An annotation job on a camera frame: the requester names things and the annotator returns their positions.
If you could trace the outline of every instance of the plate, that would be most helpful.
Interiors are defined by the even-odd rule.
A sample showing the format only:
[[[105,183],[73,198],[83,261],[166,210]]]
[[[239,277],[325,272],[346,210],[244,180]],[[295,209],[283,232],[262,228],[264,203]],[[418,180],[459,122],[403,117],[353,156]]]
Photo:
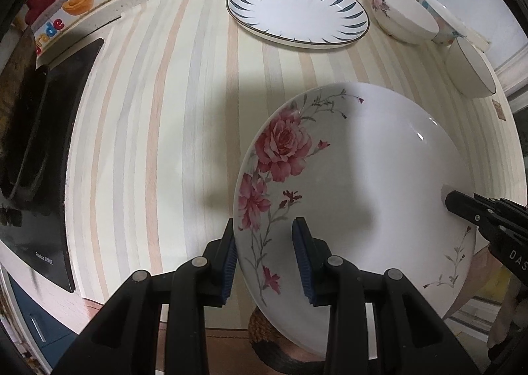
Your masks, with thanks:
[[[329,308],[308,303],[291,242],[302,216],[360,269],[401,269],[443,316],[475,246],[475,227],[444,206],[454,189],[473,195],[468,169],[419,105],[366,83],[305,92],[268,119],[239,173],[233,216],[247,287],[284,336],[324,356]]]
[[[276,43],[332,49],[357,41],[370,21],[357,0],[226,0],[231,16]]]

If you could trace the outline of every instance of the metal screw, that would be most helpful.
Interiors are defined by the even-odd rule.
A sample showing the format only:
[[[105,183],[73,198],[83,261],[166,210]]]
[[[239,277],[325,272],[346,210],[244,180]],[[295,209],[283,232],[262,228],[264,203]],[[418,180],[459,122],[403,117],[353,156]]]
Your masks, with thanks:
[[[330,256],[327,262],[332,266],[341,266],[343,264],[343,260],[339,256]]]
[[[203,256],[198,256],[198,257],[195,257],[191,263],[193,266],[196,266],[197,268],[201,268],[202,266],[205,266],[207,264],[207,259]]]
[[[148,276],[149,276],[148,272],[141,269],[132,274],[132,279],[135,282],[140,283],[143,280],[147,279]]]
[[[399,269],[392,268],[389,269],[389,278],[393,280],[401,280],[403,278],[403,274]]]

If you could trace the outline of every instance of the countertop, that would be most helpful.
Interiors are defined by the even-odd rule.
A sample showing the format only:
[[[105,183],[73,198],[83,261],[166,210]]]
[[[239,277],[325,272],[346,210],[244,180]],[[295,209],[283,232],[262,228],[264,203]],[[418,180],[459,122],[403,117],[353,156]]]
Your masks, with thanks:
[[[370,12],[370,0],[359,1]],[[526,204],[521,146],[498,80],[492,97],[467,99],[435,44],[397,42],[372,17],[365,37],[335,51],[264,43],[230,18],[225,0],[149,0],[105,31],[70,148],[76,291],[32,272],[0,242],[5,268],[75,332],[131,272],[174,270],[221,236],[254,135],[286,100],[316,86],[350,80],[403,94],[450,135],[477,193]],[[477,240],[477,250],[484,245]],[[227,307],[208,312],[207,324],[245,328],[253,307],[238,272]]]

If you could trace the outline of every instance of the cabinet door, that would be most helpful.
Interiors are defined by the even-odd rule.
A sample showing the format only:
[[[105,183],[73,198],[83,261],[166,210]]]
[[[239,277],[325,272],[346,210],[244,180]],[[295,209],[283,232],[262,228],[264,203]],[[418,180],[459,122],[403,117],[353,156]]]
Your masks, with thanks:
[[[20,312],[39,348],[73,333],[31,299],[11,276],[9,280]]]
[[[52,342],[51,344],[44,345],[44,347],[41,348],[44,358],[50,364],[49,366],[52,368],[55,367],[71,343],[75,341],[76,337],[77,335],[75,333],[71,333],[55,342]]]

